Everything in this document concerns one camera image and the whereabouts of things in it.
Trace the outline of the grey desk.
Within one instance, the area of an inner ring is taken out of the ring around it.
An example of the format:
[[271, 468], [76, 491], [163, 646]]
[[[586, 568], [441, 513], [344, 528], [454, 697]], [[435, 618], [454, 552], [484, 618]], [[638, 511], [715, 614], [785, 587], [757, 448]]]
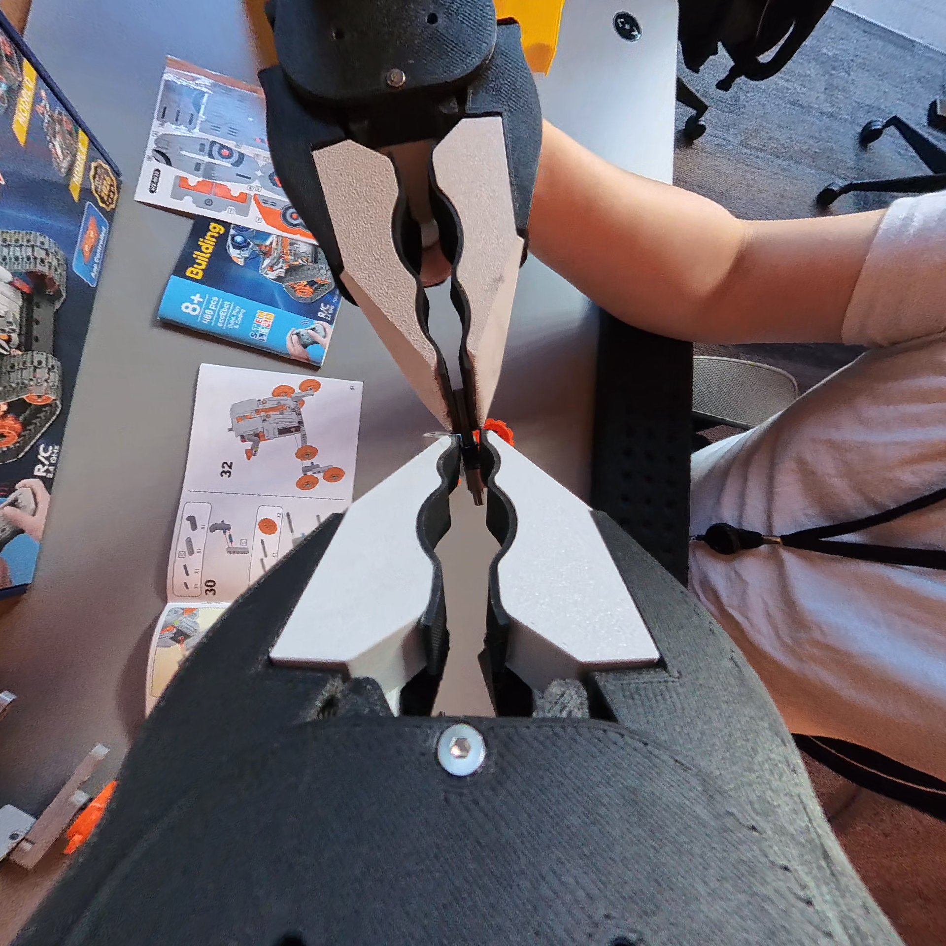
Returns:
[[[567, 2], [542, 112], [613, 164], [673, 174], [675, 2]], [[116, 159], [125, 187], [80, 363], [39, 563], [2, 602], [2, 804], [38, 813], [96, 744], [114, 777], [144, 716], [149, 643], [166, 574], [203, 362], [304, 365], [159, 325], [187, 219], [136, 203], [166, 54], [256, 84], [272, 37], [259, 2], [33, 2], [26, 41]], [[495, 413], [517, 448], [588, 501], [597, 309], [530, 254], [519, 274]], [[360, 311], [339, 315], [322, 377], [363, 382], [356, 497], [436, 427]], [[451, 650], [436, 705], [490, 710], [477, 653], [493, 548], [466, 490], [440, 545]]]

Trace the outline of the blue cover booklet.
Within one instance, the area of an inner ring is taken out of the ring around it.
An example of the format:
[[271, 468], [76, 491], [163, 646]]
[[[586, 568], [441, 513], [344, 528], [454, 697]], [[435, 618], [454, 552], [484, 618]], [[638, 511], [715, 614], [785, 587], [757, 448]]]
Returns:
[[195, 218], [158, 316], [320, 368], [340, 304], [317, 245]]

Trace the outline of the instruction booklet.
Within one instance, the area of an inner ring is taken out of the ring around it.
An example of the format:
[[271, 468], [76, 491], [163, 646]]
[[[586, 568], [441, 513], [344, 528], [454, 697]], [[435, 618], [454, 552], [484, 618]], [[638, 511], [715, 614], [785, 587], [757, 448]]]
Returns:
[[350, 504], [362, 389], [359, 381], [201, 366], [146, 712], [230, 603]]

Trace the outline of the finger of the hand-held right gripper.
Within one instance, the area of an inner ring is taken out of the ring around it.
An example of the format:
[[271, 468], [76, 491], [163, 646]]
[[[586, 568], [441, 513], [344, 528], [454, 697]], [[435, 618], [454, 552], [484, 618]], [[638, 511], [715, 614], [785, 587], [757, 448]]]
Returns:
[[355, 141], [341, 141], [316, 150], [314, 164], [340, 252], [341, 282], [422, 402], [455, 432], [443, 360], [422, 326], [425, 291], [396, 247], [402, 195], [394, 163]]
[[499, 382], [524, 240], [515, 228], [501, 119], [463, 119], [433, 151], [435, 183], [458, 219], [452, 288], [461, 291], [476, 426]]

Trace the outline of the white folded leaflet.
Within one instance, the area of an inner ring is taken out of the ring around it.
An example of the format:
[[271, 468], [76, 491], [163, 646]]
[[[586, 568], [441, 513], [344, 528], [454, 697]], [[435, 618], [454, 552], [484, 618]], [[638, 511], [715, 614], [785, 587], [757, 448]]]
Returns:
[[135, 198], [314, 242], [270, 159], [261, 88], [167, 56]]

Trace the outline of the small yellow bin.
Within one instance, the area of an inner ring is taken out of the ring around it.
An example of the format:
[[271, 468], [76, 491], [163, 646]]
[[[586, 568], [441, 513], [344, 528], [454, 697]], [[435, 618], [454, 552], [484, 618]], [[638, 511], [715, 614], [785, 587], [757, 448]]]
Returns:
[[526, 62], [535, 74], [548, 75], [556, 54], [565, 1], [494, 1], [498, 20], [514, 19], [520, 27]]

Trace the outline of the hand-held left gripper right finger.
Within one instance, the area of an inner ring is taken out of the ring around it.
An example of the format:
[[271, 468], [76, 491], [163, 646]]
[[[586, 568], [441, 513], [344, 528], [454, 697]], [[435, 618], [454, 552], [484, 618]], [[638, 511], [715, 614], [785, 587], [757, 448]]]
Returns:
[[490, 565], [483, 674], [494, 703], [661, 656], [591, 509], [493, 433], [481, 441]]

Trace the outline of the blue robot kit box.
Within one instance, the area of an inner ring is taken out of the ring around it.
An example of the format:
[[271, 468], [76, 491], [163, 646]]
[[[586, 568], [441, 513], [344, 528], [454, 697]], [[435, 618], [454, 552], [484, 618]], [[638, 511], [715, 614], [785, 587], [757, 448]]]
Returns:
[[36, 569], [112, 219], [117, 164], [6, 17], [1, 30], [2, 597]]

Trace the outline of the person's white shirt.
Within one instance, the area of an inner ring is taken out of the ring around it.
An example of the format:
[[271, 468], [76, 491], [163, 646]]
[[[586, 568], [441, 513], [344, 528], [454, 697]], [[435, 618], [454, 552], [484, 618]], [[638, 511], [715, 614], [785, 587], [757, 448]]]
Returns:
[[[692, 457], [694, 533], [790, 534], [944, 487], [944, 278], [944, 194], [894, 202], [845, 314], [843, 338], [868, 352]], [[693, 542], [690, 579], [791, 730], [944, 779], [943, 571]]]

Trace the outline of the partly built toy robot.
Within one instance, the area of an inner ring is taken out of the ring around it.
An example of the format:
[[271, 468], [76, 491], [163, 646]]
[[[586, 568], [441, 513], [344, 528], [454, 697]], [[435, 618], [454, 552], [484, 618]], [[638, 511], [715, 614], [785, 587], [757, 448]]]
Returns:
[[53, 843], [66, 831], [76, 815], [90, 802], [82, 790], [110, 749], [99, 743], [77, 765], [53, 801], [38, 817], [13, 805], [1, 808], [1, 860], [33, 869]]

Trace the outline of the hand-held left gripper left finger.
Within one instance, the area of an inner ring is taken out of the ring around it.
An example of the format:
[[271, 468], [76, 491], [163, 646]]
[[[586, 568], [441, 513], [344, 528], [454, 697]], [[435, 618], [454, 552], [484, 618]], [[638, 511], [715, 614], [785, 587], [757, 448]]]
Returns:
[[459, 466], [457, 438], [440, 436], [349, 507], [272, 662], [371, 677], [390, 703], [434, 702], [448, 651], [434, 549]]

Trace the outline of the black foam mat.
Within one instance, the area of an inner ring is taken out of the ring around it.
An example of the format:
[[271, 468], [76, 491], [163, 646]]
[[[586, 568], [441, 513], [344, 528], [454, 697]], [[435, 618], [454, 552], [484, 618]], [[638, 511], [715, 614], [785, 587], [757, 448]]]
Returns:
[[689, 580], [692, 345], [600, 314], [590, 503]]

